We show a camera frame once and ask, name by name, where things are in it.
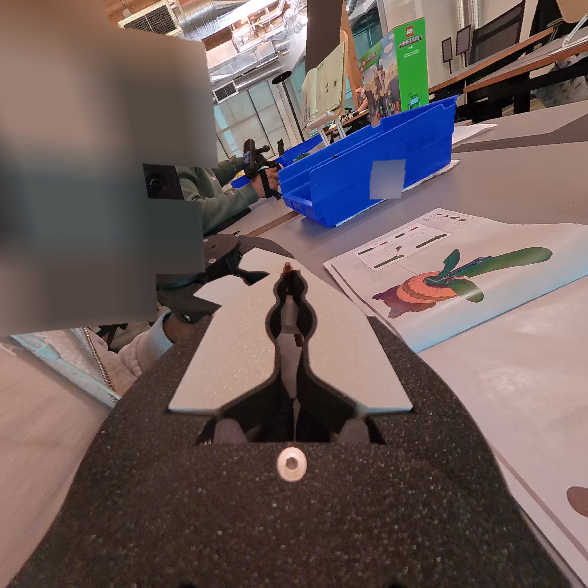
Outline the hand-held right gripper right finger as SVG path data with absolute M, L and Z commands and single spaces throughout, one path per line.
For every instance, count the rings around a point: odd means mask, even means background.
M 308 270 L 296 271 L 301 407 L 316 419 L 365 419 L 413 404 L 368 317 Z

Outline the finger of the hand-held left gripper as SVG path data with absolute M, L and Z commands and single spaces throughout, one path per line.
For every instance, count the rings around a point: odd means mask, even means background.
M 227 275 L 202 285 L 192 297 L 218 306 L 231 301 L 251 302 L 256 299 L 255 283 L 267 277 L 267 274 Z
M 264 249 L 252 249 L 241 257 L 237 272 L 242 276 L 281 274 L 287 263 L 293 270 L 299 269 L 299 262 L 295 259 Z

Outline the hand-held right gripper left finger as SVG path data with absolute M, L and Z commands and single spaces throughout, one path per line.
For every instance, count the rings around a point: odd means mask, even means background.
M 279 309 L 280 273 L 242 284 L 223 300 L 168 409 L 207 417 L 272 417 L 281 406 L 280 360 L 269 320 Z

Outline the dark brown toy stem stick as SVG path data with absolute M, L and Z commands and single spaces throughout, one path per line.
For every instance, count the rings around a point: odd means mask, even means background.
M 286 298 L 281 310 L 281 327 L 284 334 L 291 334 L 294 337 L 297 348 L 303 345 L 303 334 L 298 328 L 299 307 L 294 294 L 294 269 L 289 262 L 283 267 L 283 282 L 286 286 Z

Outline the another person's forearm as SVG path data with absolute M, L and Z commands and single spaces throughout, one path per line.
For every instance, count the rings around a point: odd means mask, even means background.
M 243 158 L 236 156 L 219 162 L 216 168 L 175 167 L 184 199 L 200 203 L 204 235 L 258 201 L 259 195 L 250 183 L 224 190 L 243 170 Z

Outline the wooden-edged desk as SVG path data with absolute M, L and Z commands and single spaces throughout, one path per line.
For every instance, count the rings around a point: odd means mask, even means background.
M 546 38 L 554 32 L 554 27 L 549 27 L 540 33 L 531 36 L 529 39 L 519 42 L 509 48 L 503 49 L 473 65 L 468 66 L 463 71 L 450 77 L 449 79 L 429 88 L 430 95 L 437 93 L 449 92 L 454 87 L 458 88 L 458 94 L 463 92 L 468 79 L 475 77 L 480 78 L 498 70 L 509 63 L 517 60 L 521 55 L 532 52 L 536 45 L 543 44 Z
M 475 122 L 501 117 L 505 107 L 514 114 L 530 111 L 532 92 L 587 75 L 587 29 L 569 43 L 554 40 L 464 88 L 467 104 L 460 116 Z

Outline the person's left hand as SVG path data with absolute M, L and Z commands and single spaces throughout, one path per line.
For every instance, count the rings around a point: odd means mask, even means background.
M 189 324 L 179 320 L 173 313 L 166 314 L 165 318 L 162 320 L 164 334 L 172 344 L 187 336 L 189 328 Z

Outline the open instruction booklet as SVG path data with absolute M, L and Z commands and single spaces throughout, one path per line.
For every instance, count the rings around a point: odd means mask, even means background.
M 586 586 L 587 225 L 436 209 L 324 267 L 452 388 Z

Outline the large blue plastic bin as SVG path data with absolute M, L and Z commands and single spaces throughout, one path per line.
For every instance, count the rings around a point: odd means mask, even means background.
M 405 163 L 403 188 L 451 161 L 457 96 L 385 117 L 279 172 L 285 205 L 331 228 L 375 206 L 370 178 L 375 161 Z

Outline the black floor lamp pole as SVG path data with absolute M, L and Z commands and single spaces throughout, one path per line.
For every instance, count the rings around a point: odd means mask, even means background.
M 272 84 L 272 86 L 276 87 L 277 89 L 279 89 L 279 87 L 282 88 L 282 93 L 284 94 L 284 96 L 286 97 L 286 99 L 288 101 L 288 105 L 290 107 L 290 112 L 292 113 L 293 120 L 294 120 L 296 128 L 298 130 L 298 135 L 300 137 L 300 141 L 304 142 L 305 136 L 304 136 L 304 133 L 303 133 L 302 128 L 300 126 L 300 123 L 298 120 L 298 115 L 296 113 L 296 109 L 293 105 L 293 100 L 292 100 L 292 97 L 290 96 L 290 92 L 289 92 L 289 89 L 287 86 L 287 81 L 291 77 L 291 75 L 292 75 L 291 70 L 284 70 L 280 74 L 276 75 L 271 80 L 271 84 Z

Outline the black board with wooden edge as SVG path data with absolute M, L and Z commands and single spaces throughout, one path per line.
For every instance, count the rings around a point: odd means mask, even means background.
M 305 72 L 309 72 L 329 55 L 346 33 L 346 74 L 350 89 L 362 86 L 362 72 L 350 27 L 349 16 L 357 1 L 307 1 Z

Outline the green toy set box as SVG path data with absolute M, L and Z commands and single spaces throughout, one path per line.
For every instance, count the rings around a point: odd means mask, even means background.
M 395 27 L 361 58 L 371 126 L 429 103 L 425 19 Z

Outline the white paper sheet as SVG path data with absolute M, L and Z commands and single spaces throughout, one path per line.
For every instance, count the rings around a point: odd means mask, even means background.
M 455 125 L 452 134 L 452 148 L 460 145 L 473 137 L 485 133 L 497 127 L 496 123 L 477 123 L 468 125 Z

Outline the ceiling air vent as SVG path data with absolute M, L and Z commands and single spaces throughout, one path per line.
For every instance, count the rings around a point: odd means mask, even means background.
M 123 14 L 125 17 L 118 22 L 118 27 L 121 29 L 133 29 L 167 36 L 182 34 L 178 17 L 169 1 L 158 1 L 135 13 L 130 13 L 129 9 L 125 9 Z

